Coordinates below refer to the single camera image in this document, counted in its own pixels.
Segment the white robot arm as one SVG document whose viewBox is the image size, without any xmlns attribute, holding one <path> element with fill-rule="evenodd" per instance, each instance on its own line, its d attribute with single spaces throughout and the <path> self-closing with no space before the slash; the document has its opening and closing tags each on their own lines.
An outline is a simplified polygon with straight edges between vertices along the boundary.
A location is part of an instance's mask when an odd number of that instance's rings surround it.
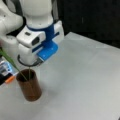
<svg viewBox="0 0 120 120">
<path fill-rule="evenodd" d="M 52 0 L 0 0 L 0 42 L 15 62 L 36 66 L 56 53 L 63 38 Z"/>
</svg>

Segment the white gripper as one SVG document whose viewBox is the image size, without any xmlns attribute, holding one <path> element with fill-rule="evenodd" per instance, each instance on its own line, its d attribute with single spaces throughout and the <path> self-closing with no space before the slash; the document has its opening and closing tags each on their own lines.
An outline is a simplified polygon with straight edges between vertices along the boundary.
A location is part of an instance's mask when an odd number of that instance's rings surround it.
<svg viewBox="0 0 120 120">
<path fill-rule="evenodd" d="M 45 39 L 46 35 L 44 31 L 34 32 L 29 29 L 23 29 L 17 35 L 20 61 L 25 65 L 33 65 L 38 59 L 39 45 Z"/>
</svg>

